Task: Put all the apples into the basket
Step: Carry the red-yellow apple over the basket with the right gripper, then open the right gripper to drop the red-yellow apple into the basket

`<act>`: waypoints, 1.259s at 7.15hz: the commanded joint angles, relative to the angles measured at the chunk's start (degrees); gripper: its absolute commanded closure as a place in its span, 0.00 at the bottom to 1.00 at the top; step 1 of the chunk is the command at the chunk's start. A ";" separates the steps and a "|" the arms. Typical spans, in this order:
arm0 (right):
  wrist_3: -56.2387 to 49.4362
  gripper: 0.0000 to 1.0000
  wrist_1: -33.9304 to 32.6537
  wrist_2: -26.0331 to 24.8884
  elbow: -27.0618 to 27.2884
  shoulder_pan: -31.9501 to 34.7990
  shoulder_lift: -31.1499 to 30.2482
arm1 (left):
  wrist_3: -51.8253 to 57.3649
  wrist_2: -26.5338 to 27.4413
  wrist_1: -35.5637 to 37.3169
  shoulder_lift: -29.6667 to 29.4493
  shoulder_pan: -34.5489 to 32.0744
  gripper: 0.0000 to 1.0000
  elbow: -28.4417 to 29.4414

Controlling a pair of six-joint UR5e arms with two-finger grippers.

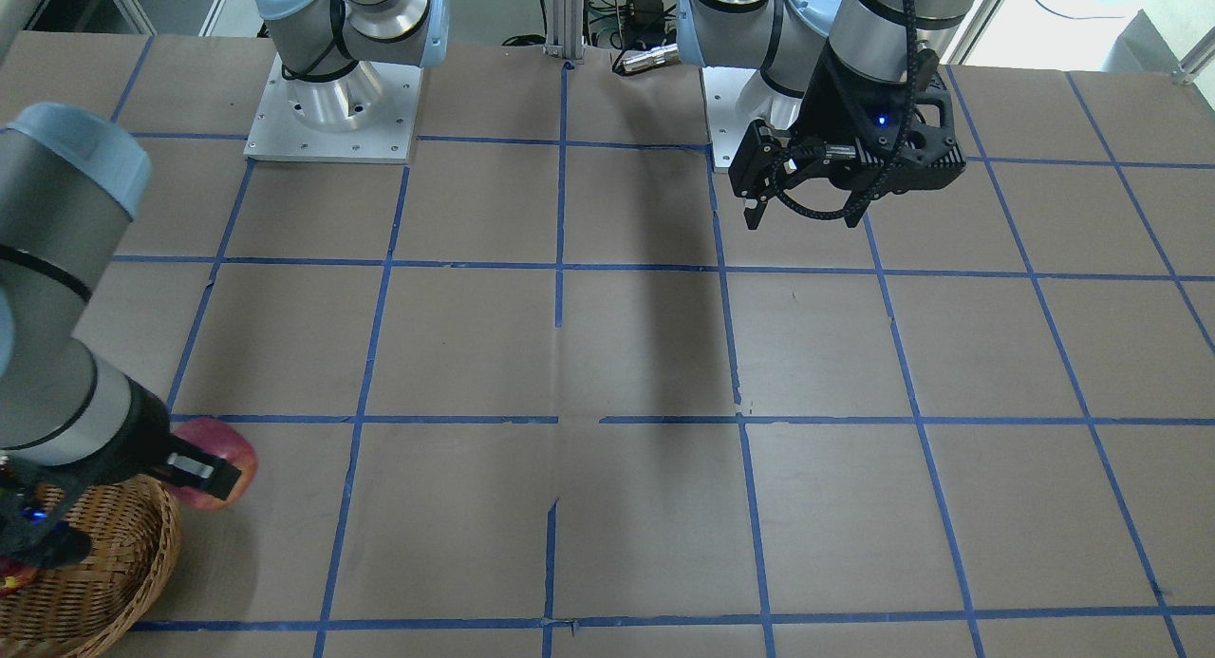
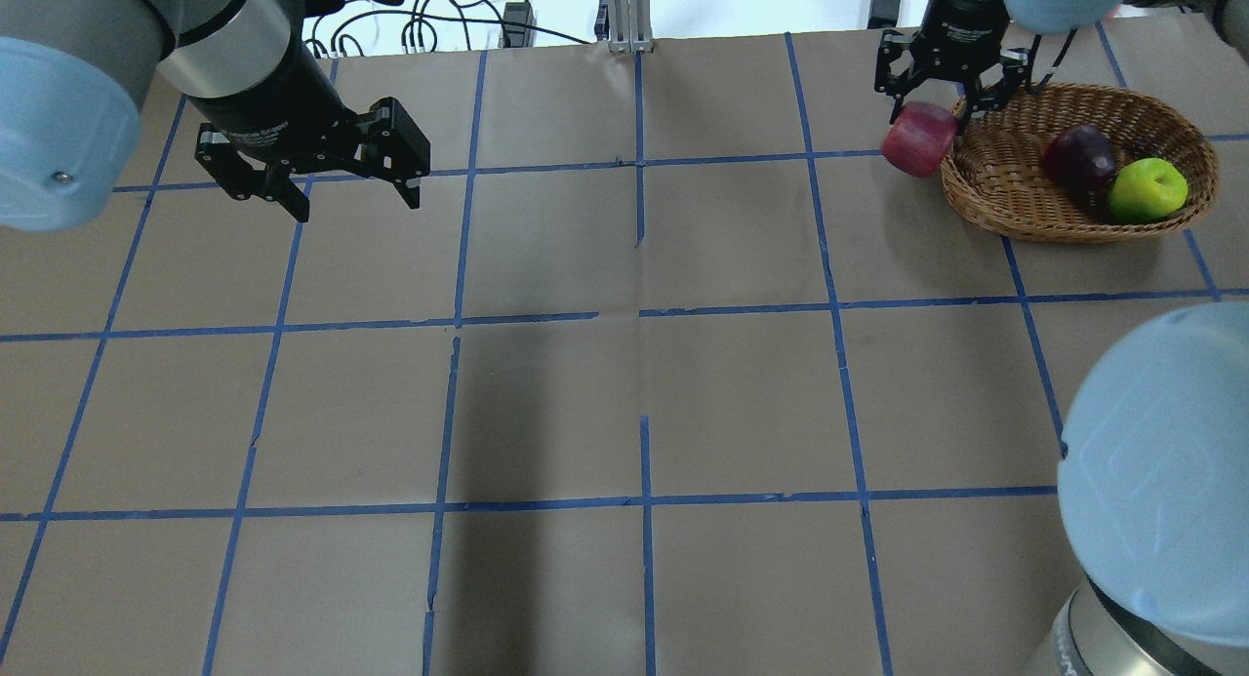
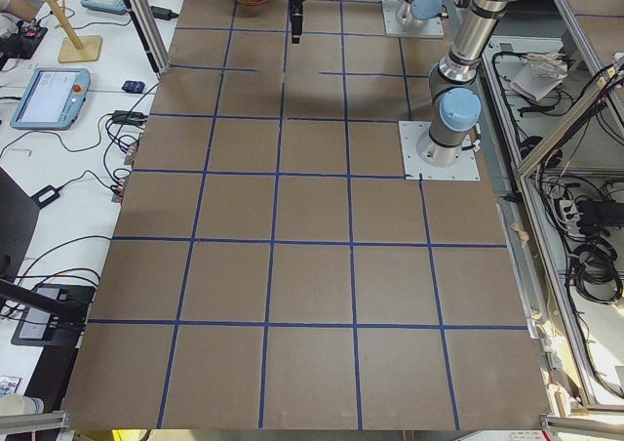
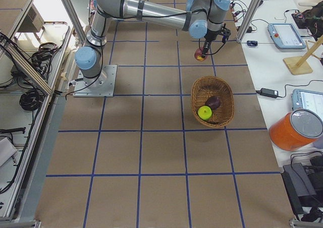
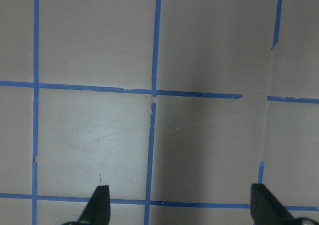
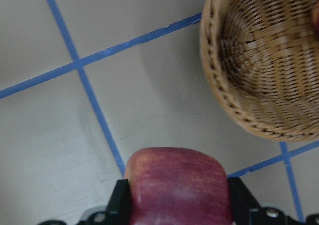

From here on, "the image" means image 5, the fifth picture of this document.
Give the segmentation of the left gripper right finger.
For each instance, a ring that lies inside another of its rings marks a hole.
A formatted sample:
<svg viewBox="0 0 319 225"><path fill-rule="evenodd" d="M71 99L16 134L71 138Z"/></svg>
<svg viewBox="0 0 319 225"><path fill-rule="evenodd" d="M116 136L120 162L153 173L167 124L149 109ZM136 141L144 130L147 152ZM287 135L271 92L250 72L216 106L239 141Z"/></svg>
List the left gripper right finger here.
<svg viewBox="0 0 319 225"><path fill-rule="evenodd" d="M255 183L250 190L250 214L256 225L317 225L306 218L295 218L264 184Z"/></svg>

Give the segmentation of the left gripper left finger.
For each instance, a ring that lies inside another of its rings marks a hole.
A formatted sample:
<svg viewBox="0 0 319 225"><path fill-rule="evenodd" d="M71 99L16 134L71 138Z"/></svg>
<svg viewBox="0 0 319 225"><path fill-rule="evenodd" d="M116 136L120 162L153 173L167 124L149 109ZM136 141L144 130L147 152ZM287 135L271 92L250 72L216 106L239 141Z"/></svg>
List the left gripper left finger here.
<svg viewBox="0 0 319 225"><path fill-rule="evenodd" d="M76 221L62 225L108 225L111 219L110 190L108 185L97 186L82 214Z"/></svg>

